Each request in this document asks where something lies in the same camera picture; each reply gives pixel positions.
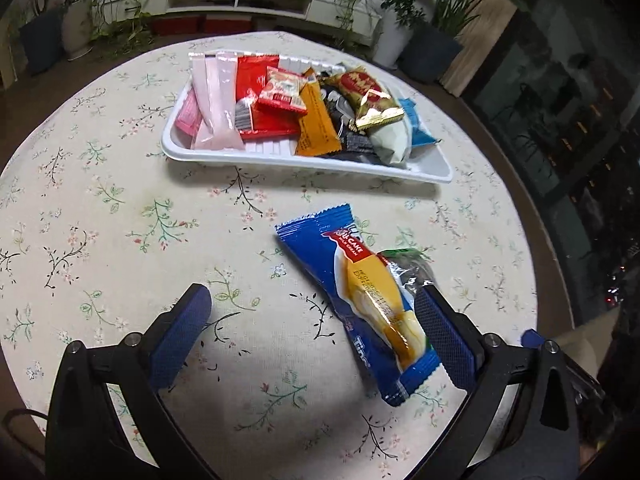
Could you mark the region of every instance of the small red and white packet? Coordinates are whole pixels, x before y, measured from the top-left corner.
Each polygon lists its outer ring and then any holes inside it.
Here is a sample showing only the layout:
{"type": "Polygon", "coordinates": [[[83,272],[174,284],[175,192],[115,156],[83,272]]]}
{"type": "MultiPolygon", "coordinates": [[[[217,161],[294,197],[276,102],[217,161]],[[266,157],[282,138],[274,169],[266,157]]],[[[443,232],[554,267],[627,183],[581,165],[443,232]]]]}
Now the small red and white packet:
{"type": "Polygon", "coordinates": [[[306,106],[300,90],[306,78],[283,68],[267,67],[268,82],[260,92],[258,103],[306,115],[306,106]]]}
{"type": "Polygon", "coordinates": [[[202,113],[196,100],[196,91],[191,88],[184,100],[180,113],[175,118],[175,126],[184,131],[188,136],[195,137],[200,129],[202,122],[202,113]]]}

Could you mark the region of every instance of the pink package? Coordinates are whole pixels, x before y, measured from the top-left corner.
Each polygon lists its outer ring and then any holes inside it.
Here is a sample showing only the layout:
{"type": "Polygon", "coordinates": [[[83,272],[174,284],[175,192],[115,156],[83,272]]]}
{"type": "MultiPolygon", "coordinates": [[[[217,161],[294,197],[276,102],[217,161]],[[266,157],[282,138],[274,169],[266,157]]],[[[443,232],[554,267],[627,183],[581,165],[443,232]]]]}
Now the pink package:
{"type": "Polygon", "coordinates": [[[191,88],[180,109],[180,113],[175,118],[175,126],[184,131],[188,136],[195,137],[202,123],[202,113],[196,101],[196,91],[191,88]]]}
{"type": "Polygon", "coordinates": [[[236,94],[237,61],[228,57],[218,59],[204,54],[190,56],[196,99],[208,126],[200,127],[192,147],[196,150],[244,150],[244,142],[234,127],[236,104],[232,102],[236,94]],[[206,82],[206,96],[201,99],[200,94],[205,92],[203,79],[206,82]],[[207,114],[202,110],[202,102],[208,103],[210,121],[207,121],[207,114]]]}

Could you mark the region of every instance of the beige flower pot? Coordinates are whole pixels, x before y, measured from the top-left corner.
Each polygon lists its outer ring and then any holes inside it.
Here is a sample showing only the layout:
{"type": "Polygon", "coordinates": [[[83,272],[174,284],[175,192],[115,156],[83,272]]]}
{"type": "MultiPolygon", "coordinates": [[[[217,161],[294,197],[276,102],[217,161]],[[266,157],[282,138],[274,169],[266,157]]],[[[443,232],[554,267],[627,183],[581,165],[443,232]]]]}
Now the beige flower pot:
{"type": "Polygon", "coordinates": [[[91,0],[71,4],[62,19],[62,46],[69,61],[84,56],[89,46],[94,24],[91,17],[91,0]]]}

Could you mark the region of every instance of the table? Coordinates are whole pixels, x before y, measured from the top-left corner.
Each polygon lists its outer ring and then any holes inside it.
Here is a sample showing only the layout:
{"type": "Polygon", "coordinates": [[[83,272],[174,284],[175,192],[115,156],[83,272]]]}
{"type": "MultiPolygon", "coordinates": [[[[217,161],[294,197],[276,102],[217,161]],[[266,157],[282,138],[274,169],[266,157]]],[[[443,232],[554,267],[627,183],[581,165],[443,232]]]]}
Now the table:
{"type": "MultiPolygon", "coordinates": [[[[144,332],[199,282],[214,297],[212,325],[162,398],[217,473],[404,478],[464,392],[440,367],[404,405],[385,404],[273,227],[348,202],[370,247],[424,251],[450,304],[516,344],[537,307],[510,196],[454,121],[395,78],[443,139],[451,184],[167,160],[159,137],[187,53],[216,48],[357,62],[280,32],[174,44],[98,78],[39,126],[0,180],[1,339],[15,383],[46,412],[70,341],[117,344],[144,332]]],[[[110,390],[136,453],[151,460],[110,390]]]]}

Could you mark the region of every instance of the tablecloth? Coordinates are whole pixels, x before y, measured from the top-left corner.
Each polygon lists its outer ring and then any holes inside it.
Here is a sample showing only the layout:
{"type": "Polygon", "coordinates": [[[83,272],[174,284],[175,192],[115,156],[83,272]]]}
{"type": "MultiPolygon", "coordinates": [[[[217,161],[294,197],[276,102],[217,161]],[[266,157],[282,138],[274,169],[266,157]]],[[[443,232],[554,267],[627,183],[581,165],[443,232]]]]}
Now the tablecloth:
{"type": "MultiPolygon", "coordinates": [[[[273,227],[350,203],[371,248],[419,249],[455,309],[516,344],[537,308],[517,212],[460,127],[399,80],[442,139],[456,173],[449,185],[168,160],[159,137],[188,78],[188,52],[217,48],[358,63],[282,32],[174,44],[98,78],[39,126],[0,180],[2,350],[15,383],[46,412],[70,341],[116,344],[144,332],[203,283],[214,298],[210,326],[161,395],[217,473],[404,478],[464,392],[440,367],[404,405],[385,404],[273,227]]],[[[151,460],[110,391],[136,453],[151,460]]]]}

